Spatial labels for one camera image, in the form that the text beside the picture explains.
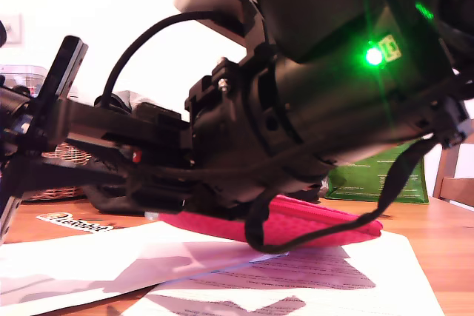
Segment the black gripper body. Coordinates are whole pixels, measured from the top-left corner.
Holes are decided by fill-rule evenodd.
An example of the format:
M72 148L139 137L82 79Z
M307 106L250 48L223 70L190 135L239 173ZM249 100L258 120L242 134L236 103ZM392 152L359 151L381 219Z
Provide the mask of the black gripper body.
M55 102L66 99L88 46L66 36L35 98L1 86L1 242L4 242L22 200L7 197L7 165L14 158L45 158L56 143L47 134L47 119Z
M189 121L147 102L125 115L74 104L67 142L95 157L140 169L261 169L267 145L252 113L253 81L267 57L223 59L194 84Z

